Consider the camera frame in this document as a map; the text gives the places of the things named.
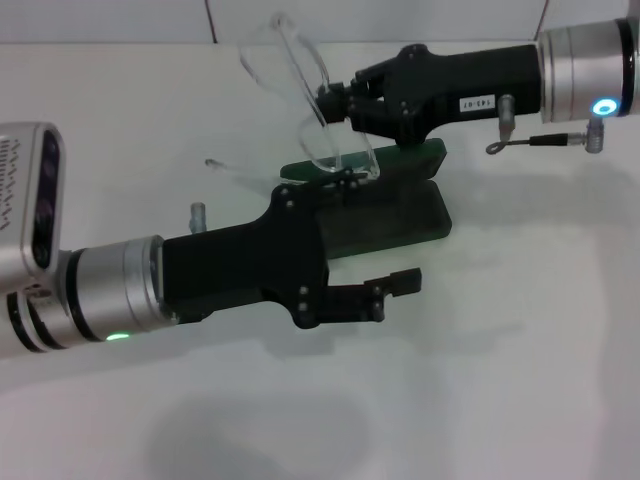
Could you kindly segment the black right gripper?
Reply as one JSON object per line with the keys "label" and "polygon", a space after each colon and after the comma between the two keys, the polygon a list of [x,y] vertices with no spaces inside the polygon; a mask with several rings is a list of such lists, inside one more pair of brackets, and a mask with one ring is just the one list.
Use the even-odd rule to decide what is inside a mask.
{"label": "black right gripper", "polygon": [[[514,98],[518,115],[540,111],[534,46],[436,55],[412,45],[358,70],[348,84],[320,87],[316,103],[327,123],[348,120],[354,131],[414,145],[445,124],[496,118],[498,100],[506,95]],[[390,116],[377,101],[387,104]]]}

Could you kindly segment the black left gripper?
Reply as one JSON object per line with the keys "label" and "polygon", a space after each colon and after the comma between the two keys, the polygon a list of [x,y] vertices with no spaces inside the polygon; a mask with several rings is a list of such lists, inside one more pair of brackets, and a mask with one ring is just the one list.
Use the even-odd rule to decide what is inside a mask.
{"label": "black left gripper", "polygon": [[[162,246],[163,299],[186,321],[239,306],[274,302],[301,329],[320,325],[328,262],[316,211],[321,194],[357,189],[366,175],[351,169],[298,186],[280,186],[256,220],[169,239]],[[413,268],[358,285],[330,286],[325,323],[379,323],[385,298],[421,291]]]}

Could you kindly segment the clear white glasses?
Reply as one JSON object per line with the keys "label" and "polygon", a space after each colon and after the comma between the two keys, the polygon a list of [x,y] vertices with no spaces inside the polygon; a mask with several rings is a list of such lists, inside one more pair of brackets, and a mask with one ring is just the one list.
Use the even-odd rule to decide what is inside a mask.
{"label": "clear white glasses", "polygon": [[330,75],[316,45],[280,11],[238,43],[240,65],[264,92],[278,96],[292,116],[292,135],[313,174],[350,168],[375,180],[380,166],[367,137],[352,133],[320,109]]}

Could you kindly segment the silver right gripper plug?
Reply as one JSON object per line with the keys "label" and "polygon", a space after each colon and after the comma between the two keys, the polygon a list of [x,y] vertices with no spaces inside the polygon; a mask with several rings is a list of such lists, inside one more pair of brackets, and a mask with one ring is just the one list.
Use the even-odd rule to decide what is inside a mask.
{"label": "silver right gripper plug", "polygon": [[499,122],[499,139],[509,142],[516,127],[515,98],[512,95],[502,95],[497,101]]}

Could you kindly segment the green glasses case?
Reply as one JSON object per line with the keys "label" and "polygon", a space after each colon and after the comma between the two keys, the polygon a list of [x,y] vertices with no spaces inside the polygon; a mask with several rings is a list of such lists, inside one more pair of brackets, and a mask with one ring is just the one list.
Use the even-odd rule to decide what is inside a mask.
{"label": "green glasses case", "polygon": [[451,217],[433,181],[447,155],[441,139],[372,153],[378,179],[364,179],[344,203],[327,199],[317,211],[329,259],[439,240],[451,231]]}

